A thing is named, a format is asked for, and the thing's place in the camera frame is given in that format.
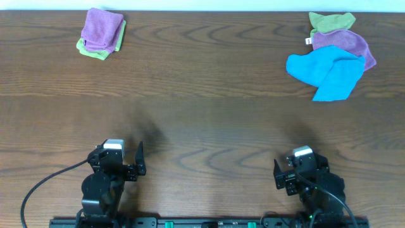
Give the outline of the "blue microfiber cloth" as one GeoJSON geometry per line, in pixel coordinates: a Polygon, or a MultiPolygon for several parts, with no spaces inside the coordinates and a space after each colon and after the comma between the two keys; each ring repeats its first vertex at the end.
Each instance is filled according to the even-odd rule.
{"type": "Polygon", "coordinates": [[[363,76],[366,60],[336,46],[287,58],[286,71],[295,79],[317,88],[313,101],[347,99],[363,76]]]}

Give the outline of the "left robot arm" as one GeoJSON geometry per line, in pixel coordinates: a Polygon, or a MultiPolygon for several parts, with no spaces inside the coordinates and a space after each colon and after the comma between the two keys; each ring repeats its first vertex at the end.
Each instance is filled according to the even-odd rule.
{"type": "Polygon", "coordinates": [[[135,153],[133,164],[125,165],[125,145],[122,139],[107,139],[89,153],[87,162],[94,173],[82,183],[82,209],[77,213],[75,227],[130,227],[126,216],[118,213],[124,185],[145,176],[143,142],[135,153]]]}

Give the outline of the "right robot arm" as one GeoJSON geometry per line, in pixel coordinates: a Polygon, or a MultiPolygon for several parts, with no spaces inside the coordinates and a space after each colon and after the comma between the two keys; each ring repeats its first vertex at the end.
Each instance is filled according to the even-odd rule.
{"type": "Polygon", "coordinates": [[[282,171],[274,161],[277,189],[298,195],[306,211],[298,212],[291,227],[342,227],[346,196],[344,180],[330,172],[326,157],[310,152],[287,158],[291,170],[282,171]]]}

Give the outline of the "folded green cloth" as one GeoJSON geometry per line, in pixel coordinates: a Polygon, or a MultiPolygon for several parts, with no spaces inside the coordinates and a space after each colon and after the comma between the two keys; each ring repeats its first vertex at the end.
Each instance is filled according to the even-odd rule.
{"type": "MultiPolygon", "coordinates": [[[[127,22],[124,20],[121,25],[121,28],[119,29],[118,36],[116,37],[117,40],[115,41],[115,48],[113,51],[117,52],[121,49],[126,24],[127,22]]],[[[110,55],[110,53],[107,52],[107,50],[88,51],[86,50],[84,43],[85,41],[82,38],[80,38],[76,44],[76,48],[79,50],[79,53],[84,56],[97,58],[99,60],[105,60],[110,55]]]]}

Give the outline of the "folded purple cloth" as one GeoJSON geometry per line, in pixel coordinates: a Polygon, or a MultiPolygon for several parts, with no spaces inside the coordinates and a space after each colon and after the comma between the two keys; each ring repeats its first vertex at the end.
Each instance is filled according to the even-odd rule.
{"type": "Polygon", "coordinates": [[[87,51],[115,50],[124,18],[122,14],[112,13],[97,8],[87,12],[81,38],[87,51]]]}

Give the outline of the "white cloth label tag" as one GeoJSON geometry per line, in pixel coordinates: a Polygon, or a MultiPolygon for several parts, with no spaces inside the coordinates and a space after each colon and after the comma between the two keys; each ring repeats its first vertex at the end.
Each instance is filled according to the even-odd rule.
{"type": "Polygon", "coordinates": [[[312,38],[311,37],[305,38],[305,43],[306,45],[312,44],[313,43],[312,38]]]}

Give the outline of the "crumpled purple cloth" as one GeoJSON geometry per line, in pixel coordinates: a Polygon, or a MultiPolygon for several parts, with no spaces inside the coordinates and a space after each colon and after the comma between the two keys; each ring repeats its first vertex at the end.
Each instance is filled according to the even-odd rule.
{"type": "Polygon", "coordinates": [[[336,46],[356,56],[362,56],[365,59],[365,71],[377,64],[365,39],[347,29],[333,30],[329,33],[316,32],[311,38],[311,43],[314,50],[336,46]]]}

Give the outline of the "crumpled green cloth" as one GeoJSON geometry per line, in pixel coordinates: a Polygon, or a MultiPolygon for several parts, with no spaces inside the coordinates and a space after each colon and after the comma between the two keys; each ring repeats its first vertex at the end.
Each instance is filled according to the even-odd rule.
{"type": "Polygon", "coordinates": [[[325,16],[309,12],[309,21],[313,27],[310,31],[310,37],[313,37],[317,32],[329,33],[334,30],[349,29],[356,21],[356,18],[352,13],[325,16]]]}

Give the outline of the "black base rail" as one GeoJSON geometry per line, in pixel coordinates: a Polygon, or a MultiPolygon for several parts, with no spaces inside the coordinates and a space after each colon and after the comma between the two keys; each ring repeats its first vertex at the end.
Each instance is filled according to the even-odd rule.
{"type": "Polygon", "coordinates": [[[138,217],[128,222],[100,222],[89,223],[82,217],[79,224],[75,219],[55,218],[49,221],[49,228],[74,228],[74,227],[125,227],[125,228],[289,228],[309,227],[310,221],[296,218],[265,217],[262,219],[158,219],[154,217],[138,217]]]}

